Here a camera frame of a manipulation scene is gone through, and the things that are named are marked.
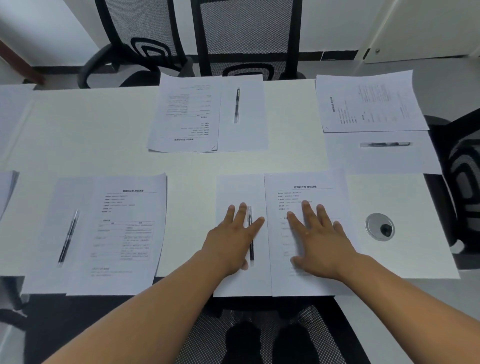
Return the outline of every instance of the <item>gray floor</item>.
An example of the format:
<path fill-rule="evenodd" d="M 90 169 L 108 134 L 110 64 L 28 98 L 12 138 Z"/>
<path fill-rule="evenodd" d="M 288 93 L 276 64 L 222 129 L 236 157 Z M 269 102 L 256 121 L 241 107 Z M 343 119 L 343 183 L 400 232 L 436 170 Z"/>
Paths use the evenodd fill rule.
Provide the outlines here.
<path fill-rule="evenodd" d="M 94 74 L 91 87 L 118 87 L 141 68 L 122 67 L 117 74 Z M 480 108 L 480 59 L 435 59 L 363 64 L 357 61 L 299 62 L 307 78 L 317 74 L 364 76 L 414 70 L 413 85 L 424 114 L 453 121 Z M 199 75 L 198 65 L 194 70 Z M 78 88 L 76 75 L 47 76 L 45 87 L 60 90 Z M 413 283 L 453 307 L 480 319 L 480 271 L 461 272 L 461 280 L 416 280 Z M 395 342 L 373 312 L 356 296 L 337 297 L 338 304 L 353 327 L 372 364 L 407 364 L 411 360 Z M 0 308 L 8 303 L 0 291 Z M 0 324 L 0 364 L 22 363 L 23 334 L 7 331 Z"/>

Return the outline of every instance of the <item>finger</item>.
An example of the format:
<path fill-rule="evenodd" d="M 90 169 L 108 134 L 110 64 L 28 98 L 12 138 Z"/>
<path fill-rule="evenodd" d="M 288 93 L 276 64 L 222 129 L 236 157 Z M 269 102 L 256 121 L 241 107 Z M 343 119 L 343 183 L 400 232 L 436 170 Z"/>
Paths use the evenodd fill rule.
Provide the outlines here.
<path fill-rule="evenodd" d="M 295 216 L 295 214 L 291 211 L 287 212 L 287 219 L 292 227 L 293 231 L 295 231 L 299 236 L 304 236 L 308 230 Z"/>
<path fill-rule="evenodd" d="M 240 204 L 239 210 L 237 211 L 235 218 L 233 219 L 233 225 L 237 227 L 242 227 L 243 222 L 245 221 L 246 214 L 247 214 L 247 204 L 242 202 Z"/>
<path fill-rule="evenodd" d="M 227 214 L 225 215 L 225 218 L 223 219 L 223 222 L 227 224 L 231 224 L 233 221 L 233 216 L 235 215 L 235 206 L 230 205 L 228 206 Z"/>
<path fill-rule="evenodd" d="M 255 222 L 252 225 L 247 227 L 247 233 L 248 233 L 248 236 L 249 236 L 249 240 L 253 240 L 253 238 L 257 235 L 258 231 L 260 230 L 260 228 L 262 227 L 264 222 L 265 222 L 265 218 L 260 217 L 257 220 L 255 220 Z"/>
<path fill-rule="evenodd" d="M 240 267 L 241 270 L 247 270 L 248 269 L 248 262 L 246 259 L 243 260 L 243 264 Z"/>
<path fill-rule="evenodd" d="M 333 223 L 333 228 L 335 229 L 336 232 L 338 232 L 340 235 L 342 235 L 344 238 L 347 237 L 347 234 L 343 231 L 343 226 L 340 224 L 338 221 L 335 221 Z"/>
<path fill-rule="evenodd" d="M 333 230 L 332 222 L 325 211 L 325 207 L 323 205 L 317 205 L 317 216 L 318 220 L 322 224 L 322 226 L 326 229 Z"/>
<path fill-rule="evenodd" d="M 305 220 L 310 225 L 311 229 L 319 229 L 322 227 L 308 201 L 302 201 L 301 209 L 303 211 L 303 215 L 305 216 Z"/>
<path fill-rule="evenodd" d="M 293 256 L 292 258 L 290 258 L 290 262 L 292 262 L 292 265 L 294 267 L 297 267 L 297 268 L 300 268 L 300 269 L 303 269 L 304 267 L 304 264 L 303 264 L 303 258 L 301 256 Z"/>

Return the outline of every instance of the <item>white table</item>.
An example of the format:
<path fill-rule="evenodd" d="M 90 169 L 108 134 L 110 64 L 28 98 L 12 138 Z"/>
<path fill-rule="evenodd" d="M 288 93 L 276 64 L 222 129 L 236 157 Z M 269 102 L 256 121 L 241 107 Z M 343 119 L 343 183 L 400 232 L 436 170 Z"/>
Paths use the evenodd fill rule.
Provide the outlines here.
<path fill-rule="evenodd" d="M 314 80 L 265 83 L 269 150 L 235 153 L 148 152 L 156 87 L 37 91 L 3 168 L 20 178 L 0 222 L 0 276 L 27 271 L 58 177 L 168 176 L 165 239 L 157 275 L 200 249 L 215 224 L 215 180 L 221 174 L 328 168 Z M 459 278 L 421 174 L 348 176 L 362 251 L 404 278 Z M 380 212 L 395 236 L 378 242 L 365 229 Z"/>

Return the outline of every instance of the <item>hand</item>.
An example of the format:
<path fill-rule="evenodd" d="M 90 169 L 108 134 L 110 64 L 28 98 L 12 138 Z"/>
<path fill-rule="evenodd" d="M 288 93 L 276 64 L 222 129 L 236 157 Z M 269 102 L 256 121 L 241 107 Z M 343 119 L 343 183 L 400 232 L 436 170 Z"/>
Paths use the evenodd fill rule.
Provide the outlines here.
<path fill-rule="evenodd" d="M 201 252 L 213 260 L 213 264 L 221 267 L 226 276 L 237 272 L 240 268 L 247 270 L 245 260 L 250 243 L 265 222 L 258 218 L 247 228 L 243 227 L 247 205 L 242 202 L 235 218 L 235 206 L 230 205 L 223 221 L 210 230 Z"/>
<path fill-rule="evenodd" d="M 359 253 L 345 235 L 342 225 L 338 221 L 332 224 L 322 205 L 317 206 L 317 215 L 308 201 L 302 201 L 301 208 L 309 229 L 293 212 L 287 213 L 288 222 L 305 250 L 305 256 L 292 257 L 292 263 L 314 276 L 341 280 L 342 271 Z"/>

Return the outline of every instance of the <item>paper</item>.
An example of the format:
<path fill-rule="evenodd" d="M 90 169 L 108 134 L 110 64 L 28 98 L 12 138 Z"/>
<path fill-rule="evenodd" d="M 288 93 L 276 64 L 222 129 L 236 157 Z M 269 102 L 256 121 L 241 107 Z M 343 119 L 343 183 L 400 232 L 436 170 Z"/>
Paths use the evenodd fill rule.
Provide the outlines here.
<path fill-rule="evenodd" d="M 219 224 L 223 221 L 228 206 L 233 204 L 238 209 L 241 202 L 252 207 L 253 221 L 260 216 L 266 219 L 263 174 L 217 177 L 216 223 Z M 247 219 L 245 219 L 244 226 L 248 226 Z M 248 270 L 239 270 L 226 277 L 215 290 L 214 297 L 272 295 L 267 221 L 256 235 L 253 249 L 253 262 L 250 260 L 249 253 L 245 256 L 249 263 Z"/>
<path fill-rule="evenodd" d="M 0 85 L 0 160 L 9 140 L 32 100 L 35 85 Z"/>
<path fill-rule="evenodd" d="M 147 147 L 158 152 L 217 149 L 222 77 L 162 73 L 158 108 Z"/>
<path fill-rule="evenodd" d="M 365 77 L 318 75 L 315 87 L 324 132 L 428 130 L 412 76 L 413 71 Z"/>
<path fill-rule="evenodd" d="M 17 184 L 18 172 L 11 170 L 8 172 L 0 172 L 0 220 L 3 213 L 7 209 L 13 189 Z"/>
<path fill-rule="evenodd" d="M 167 179 L 60 179 L 23 293 L 135 295 L 155 276 L 165 231 Z M 62 265 L 73 214 L 79 218 Z"/>
<path fill-rule="evenodd" d="M 239 117 L 235 121 L 237 90 Z M 268 149 L 264 81 L 260 74 L 222 78 L 218 152 Z"/>
<path fill-rule="evenodd" d="M 331 168 L 347 174 L 429 173 L 442 174 L 427 131 L 325 133 Z M 409 146 L 360 147 L 361 143 L 409 142 Z"/>
<path fill-rule="evenodd" d="M 272 294 L 274 296 L 351 294 L 350 290 L 338 281 L 312 276 L 292 265 L 290 258 L 303 255 L 303 247 L 287 220 L 287 211 L 292 211 L 305 223 L 301 209 L 303 200 L 309 201 L 314 209 L 317 204 L 322 204 L 332 222 L 338 220 L 342 224 L 345 233 L 358 251 L 344 173 L 340 170 L 331 170 L 266 174 L 265 197 Z"/>

